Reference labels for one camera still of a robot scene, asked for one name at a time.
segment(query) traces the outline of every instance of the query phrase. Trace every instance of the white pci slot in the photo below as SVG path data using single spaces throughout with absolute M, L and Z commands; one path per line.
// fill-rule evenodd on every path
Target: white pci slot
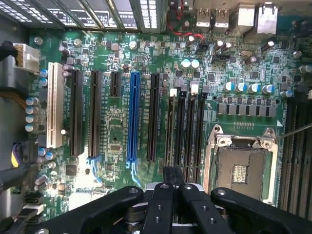
M 47 103 L 47 148 L 63 145 L 60 133 L 63 126 L 64 77 L 62 65 L 49 63 Z

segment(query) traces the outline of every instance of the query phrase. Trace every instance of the blue pcie slot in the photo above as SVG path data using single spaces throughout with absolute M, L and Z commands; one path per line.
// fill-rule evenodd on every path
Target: blue pcie slot
M 139 72 L 132 72 L 130 77 L 130 101 L 128 117 L 128 146 L 127 161 L 137 159 L 138 116 L 140 108 L 141 76 Z

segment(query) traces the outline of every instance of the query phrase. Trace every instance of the green circuit board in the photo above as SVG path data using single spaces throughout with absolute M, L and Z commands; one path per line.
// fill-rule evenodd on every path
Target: green circuit board
M 42 45 L 34 42 L 35 37 L 43 39 Z M 165 159 L 166 128 L 168 118 L 168 98 L 170 89 L 175 88 L 177 81 L 189 84 L 190 81 L 199 81 L 199 90 L 203 85 L 209 87 L 209 93 L 204 107 L 203 138 L 201 150 L 200 176 L 197 183 L 203 183 L 204 160 L 206 155 L 207 139 L 211 130 L 219 124 L 226 134 L 242 136 L 262 136 L 265 129 L 274 129 L 275 134 L 281 135 L 284 131 L 286 114 L 285 99 L 281 97 L 281 85 L 286 85 L 287 90 L 293 90 L 293 79 L 297 75 L 299 62 L 293 58 L 294 44 L 287 36 L 277 36 L 273 49 L 261 53 L 261 45 L 245 44 L 241 38 L 233 38 L 225 35 L 205 35 L 209 42 L 209 48 L 205 53 L 197 53 L 199 41 L 191 46 L 186 46 L 186 38 L 171 35 L 144 35 L 144 34 L 121 34 L 121 33 L 84 33 L 64 31 L 34 31 L 30 37 L 30 46 L 41 52 L 41 69 L 47 69 L 49 62 L 61 63 L 59 46 L 66 42 L 71 56 L 74 58 L 74 67 L 83 72 L 83 121 L 82 142 L 84 153 L 79 157 L 70 156 L 69 138 L 63 138 L 63 146 L 57 148 L 58 157 L 55 159 L 56 166 L 49 168 L 43 166 L 39 172 L 48 176 L 48 186 L 45 190 L 45 219 L 48 220 L 71 210 L 79 205 L 90 202 L 105 194 L 111 193 L 128 185 L 135 185 L 129 168 L 126 167 L 127 133 L 128 133 L 128 110 L 129 110 L 129 87 L 130 74 L 139 71 L 141 74 L 141 92 L 139 109 L 139 134 L 136 164 L 137 179 L 144 189 L 151 182 L 162 181 L 162 167 Z M 74 46 L 75 39 L 81 40 L 80 46 Z M 216 40 L 230 42 L 232 48 L 223 54 L 230 55 L 228 62 L 213 62 L 212 48 Z M 107 48 L 106 43 L 118 44 L 118 49 Z M 135 41 L 136 48 L 130 49 L 129 43 Z M 257 63 L 245 65 L 247 57 L 241 56 L 242 51 L 250 51 L 258 59 Z M 182 69 L 181 63 L 198 60 L 199 67 L 196 69 Z M 129 71 L 122 66 L 128 64 Z M 87 161 L 88 136 L 89 136 L 89 108 L 90 108 L 90 74 L 91 71 L 101 71 L 102 97 L 100 108 L 100 156 L 97 161 L 97 176 L 102 181 L 96 182 L 91 174 L 86 174 L 90 169 Z M 121 97 L 110 97 L 111 72 L 121 73 Z M 150 106 L 150 76 L 160 73 L 160 102 L 158 111 L 158 128 L 156 141 L 156 159 L 147 161 L 148 127 Z M 30 96 L 39 96 L 39 76 L 31 77 Z M 265 85 L 273 85 L 271 94 L 257 92 L 250 94 L 246 90 L 238 93 L 233 88 L 229 92 L 224 91 L 227 82 L 237 84 L 245 83 L 247 86 L 257 83 L 262 88 Z M 64 114 L 63 126 L 70 124 L 70 88 L 65 83 L 64 88 Z M 268 105 L 276 110 L 273 117 L 220 114 L 220 97 L 225 104 L 233 103 L 241 98 L 242 103 L 250 105 Z M 46 110 L 41 108 L 40 121 L 43 126 L 39 132 L 45 133 Z M 111 145 L 120 145 L 120 153 L 112 153 Z M 280 178 L 280 159 L 282 144 L 278 148 L 278 160 L 274 180 L 273 204 L 277 203 L 278 185 Z M 272 154 L 266 154 L 264 163 L 262 198 L 268 196 L 270 183 L 270 168 Z M 56 184 L 65 184 L 65 192 L 59 194 Z

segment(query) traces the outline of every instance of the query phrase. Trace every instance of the motherboard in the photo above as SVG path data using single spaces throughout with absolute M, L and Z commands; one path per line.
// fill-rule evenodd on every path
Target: motherboard
M 40 75 L 28 126 L 38 139 L 45 220 L 182 169 L 206 192 L 228 187 L 276 205 L 286 99 L 301 79 L 295 44 L 206 34 L 34 30 Z

